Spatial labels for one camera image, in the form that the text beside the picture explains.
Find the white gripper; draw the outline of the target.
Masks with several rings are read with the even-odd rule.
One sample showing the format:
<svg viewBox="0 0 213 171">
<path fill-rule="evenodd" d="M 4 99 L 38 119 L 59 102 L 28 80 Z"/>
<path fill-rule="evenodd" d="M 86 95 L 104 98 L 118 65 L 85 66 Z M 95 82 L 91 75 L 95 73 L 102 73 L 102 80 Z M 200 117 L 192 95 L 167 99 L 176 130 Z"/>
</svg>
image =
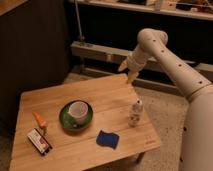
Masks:
<svg viewBox="0 0 213 171">
<path fill-rule="evenodd" d="M 127 57 L 127 61 L 124 60 L 119 68 L 118 71 L 121 72 L 126 68 L 129 68 L 128 71 L 128 79 L 127 83 L 131 84 L 139 75 L 138 72 L 144 68 L 149 59 L 149 54 L 146 53 L 140 46 L 137 46 L 132 53 Z"/>
</svg>

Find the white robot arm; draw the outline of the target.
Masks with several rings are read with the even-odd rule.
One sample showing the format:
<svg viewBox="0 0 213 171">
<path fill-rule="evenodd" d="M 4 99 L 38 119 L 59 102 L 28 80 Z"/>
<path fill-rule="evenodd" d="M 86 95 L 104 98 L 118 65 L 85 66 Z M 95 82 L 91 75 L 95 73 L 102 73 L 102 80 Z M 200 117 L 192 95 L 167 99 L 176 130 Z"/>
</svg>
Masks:
<svg viewBox="0 0 213 171">
<path fill-rule="evenodd" d="M 120 64 L 132 83 L 154 57 L 188 100 L 178 171 L 213 171 L 213 82 L 185 63 L 166 44 L 167 33 L 145 28 L 137 35 L 137 46 Z"/>
</svg>

